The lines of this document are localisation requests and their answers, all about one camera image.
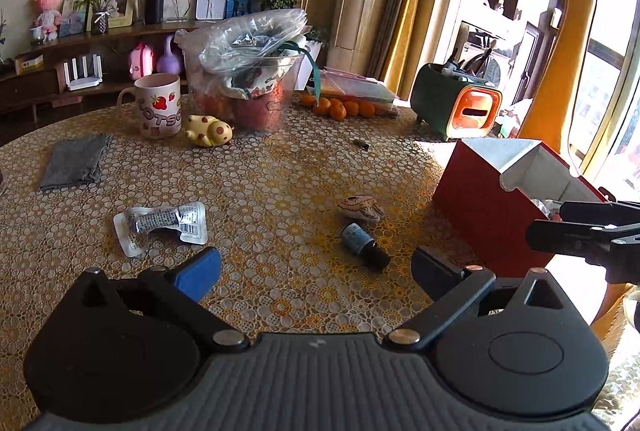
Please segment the striped shell-shaped figurine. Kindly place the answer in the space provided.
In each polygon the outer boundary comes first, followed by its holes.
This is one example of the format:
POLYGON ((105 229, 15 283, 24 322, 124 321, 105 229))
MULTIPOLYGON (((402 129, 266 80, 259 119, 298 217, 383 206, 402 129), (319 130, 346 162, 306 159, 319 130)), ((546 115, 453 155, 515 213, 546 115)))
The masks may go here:
POLYGON ((371 196, 355 195, 341 199, 337 203, 337 210, 344 217, 369 223, 381 222, 385 212, 378 202, 371 196))

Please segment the green orange tissue box organizer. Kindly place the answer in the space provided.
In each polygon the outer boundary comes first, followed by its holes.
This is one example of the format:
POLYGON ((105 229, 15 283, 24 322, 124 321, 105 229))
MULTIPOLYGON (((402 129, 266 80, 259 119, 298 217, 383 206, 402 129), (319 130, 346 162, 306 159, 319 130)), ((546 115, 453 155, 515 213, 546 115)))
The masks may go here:
POLYGON ((416 122, 425 122, 444 140, 484 138, 494 126, 502 93, 488 81, 428 63, 416 75, 409 102, 416 122))

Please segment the white tablet board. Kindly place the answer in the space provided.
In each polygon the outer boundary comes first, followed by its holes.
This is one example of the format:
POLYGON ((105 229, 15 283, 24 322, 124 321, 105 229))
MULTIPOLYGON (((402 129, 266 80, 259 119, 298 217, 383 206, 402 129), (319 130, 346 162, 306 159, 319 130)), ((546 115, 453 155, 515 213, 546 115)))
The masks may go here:
POLYGON ((219 21, 226 14, 226 0, 195 0, 195 18, 198 21, 219 21))

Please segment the orange fruit three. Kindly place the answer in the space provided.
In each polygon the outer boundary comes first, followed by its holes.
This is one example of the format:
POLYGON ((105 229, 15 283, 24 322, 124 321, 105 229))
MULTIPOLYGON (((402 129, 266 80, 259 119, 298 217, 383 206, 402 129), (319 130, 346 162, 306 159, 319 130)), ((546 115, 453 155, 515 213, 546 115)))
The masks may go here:
POLYGON ((360 105, 356 101, 345 101, 343 106, 350 117, 357 117, 360 113, 360 105))

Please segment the black speaker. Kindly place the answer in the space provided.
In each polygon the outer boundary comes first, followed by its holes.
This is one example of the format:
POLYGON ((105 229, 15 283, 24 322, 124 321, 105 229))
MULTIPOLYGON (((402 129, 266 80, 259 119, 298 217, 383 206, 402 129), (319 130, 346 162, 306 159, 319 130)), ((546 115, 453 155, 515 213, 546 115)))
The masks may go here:
POLYGON ((144 0, 143 21, 145 25, 157 25, 163 21, 164 0, 144 0))

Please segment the red basket of items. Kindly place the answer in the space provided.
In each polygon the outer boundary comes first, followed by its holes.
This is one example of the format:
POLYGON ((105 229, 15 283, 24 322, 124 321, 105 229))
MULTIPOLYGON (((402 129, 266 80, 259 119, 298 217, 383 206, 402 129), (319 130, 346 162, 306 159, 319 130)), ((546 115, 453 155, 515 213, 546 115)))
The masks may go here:
POLYGON ((286 119, 299 80, 318 73, 306 37, 232 70, 213 73, 183 54, 190 112, 216 117, 240 131, 274 132, 286 119))

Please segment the dark bottle with blue label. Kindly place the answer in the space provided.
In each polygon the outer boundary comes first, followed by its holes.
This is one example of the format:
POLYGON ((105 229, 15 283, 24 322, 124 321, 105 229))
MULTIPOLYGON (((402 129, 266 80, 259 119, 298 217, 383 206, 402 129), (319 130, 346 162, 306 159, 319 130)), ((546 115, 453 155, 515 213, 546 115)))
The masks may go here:
POLYGON ((390 256, 357 223, 350 223, 341 232, 345 248, 374 272, 382 272, 390 264, 390 256))

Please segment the washing machine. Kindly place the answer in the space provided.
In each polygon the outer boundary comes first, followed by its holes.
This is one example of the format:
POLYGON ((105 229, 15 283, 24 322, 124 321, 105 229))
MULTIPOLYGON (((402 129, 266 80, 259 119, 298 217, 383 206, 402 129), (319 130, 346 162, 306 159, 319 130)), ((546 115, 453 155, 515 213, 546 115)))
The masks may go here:
POLYGON ((461 68, 506 89, 512 82, 523 38, 524 32, 497 34, 462 22, 454 43, 457 50, 454 61, 461 68))

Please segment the pink toy bag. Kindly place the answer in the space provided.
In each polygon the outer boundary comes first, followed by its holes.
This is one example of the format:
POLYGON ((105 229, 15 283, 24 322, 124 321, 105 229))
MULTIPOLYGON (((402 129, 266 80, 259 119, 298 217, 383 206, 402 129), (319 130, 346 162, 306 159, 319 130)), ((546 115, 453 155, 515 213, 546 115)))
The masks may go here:
POLYGON ((140 41, 129 54, 129 75, 132 80, 150 76, 154 67, 154 51, 140 41))

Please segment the white wifi router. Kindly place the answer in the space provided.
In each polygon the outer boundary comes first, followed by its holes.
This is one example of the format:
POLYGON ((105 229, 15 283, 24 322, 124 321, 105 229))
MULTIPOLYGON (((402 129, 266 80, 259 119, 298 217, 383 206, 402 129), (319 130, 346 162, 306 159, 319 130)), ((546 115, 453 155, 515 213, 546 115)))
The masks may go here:
POLYGON ((63 89, 80 91, 102 84, 102 58, 99 54, 87 54, 71 58, 61 64, 63 89))

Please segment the white printed blister pack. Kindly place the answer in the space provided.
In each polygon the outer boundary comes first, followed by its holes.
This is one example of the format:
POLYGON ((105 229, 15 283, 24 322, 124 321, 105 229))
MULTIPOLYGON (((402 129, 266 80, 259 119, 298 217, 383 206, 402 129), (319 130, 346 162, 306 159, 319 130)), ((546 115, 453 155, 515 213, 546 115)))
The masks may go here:
POLYGON ((154 231, 176 232, 183 243, 204 246, 208 240, 206 210, 201 202, 157 208, 131 207, 113 217, 120 248, 127 258, 138 258, 149 247, 154 231))

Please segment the orange fruit two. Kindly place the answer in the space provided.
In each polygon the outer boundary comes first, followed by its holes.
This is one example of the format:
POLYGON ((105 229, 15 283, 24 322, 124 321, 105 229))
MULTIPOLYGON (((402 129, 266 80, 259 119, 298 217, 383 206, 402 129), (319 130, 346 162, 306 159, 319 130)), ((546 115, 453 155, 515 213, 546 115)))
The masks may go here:
POLYGON ((330 117, 336 121, 342 121, 347 117, 347 110, 343 104, 333 104, 330 108, 330 117))

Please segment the yellow spotted toy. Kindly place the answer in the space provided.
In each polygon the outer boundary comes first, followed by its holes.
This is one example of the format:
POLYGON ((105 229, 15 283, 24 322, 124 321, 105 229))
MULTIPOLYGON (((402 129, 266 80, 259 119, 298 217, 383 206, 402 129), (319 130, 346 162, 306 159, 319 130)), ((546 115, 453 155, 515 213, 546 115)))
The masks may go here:
POLYGON ((233 129, 214 116, 190 115, 186 119, 186 138, 201 147, 219 147, 231 142, 233 129))

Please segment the silver foil snack packet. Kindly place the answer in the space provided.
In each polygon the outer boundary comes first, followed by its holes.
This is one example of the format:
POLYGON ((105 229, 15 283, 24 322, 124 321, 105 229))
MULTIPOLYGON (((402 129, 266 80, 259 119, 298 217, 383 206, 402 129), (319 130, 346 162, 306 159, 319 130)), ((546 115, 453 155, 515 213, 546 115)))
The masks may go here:
POLYGON ((562 203, 553 199, 536 199, 532 198, 530 201, 537 207, 537 209, 544 214, 548 220, 560 220, 560 208, 562 203))

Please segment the stack of colourful books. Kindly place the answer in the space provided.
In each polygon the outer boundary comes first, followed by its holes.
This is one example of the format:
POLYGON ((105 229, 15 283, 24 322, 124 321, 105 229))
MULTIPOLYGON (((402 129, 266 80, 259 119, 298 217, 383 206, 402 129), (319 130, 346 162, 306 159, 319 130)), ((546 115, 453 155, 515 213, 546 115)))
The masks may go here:
POLYGON ((321 95, 342 101, 366 101, 378 115, 395 116, 396 95, 383 82, 332 68, 320 70, 321 95))

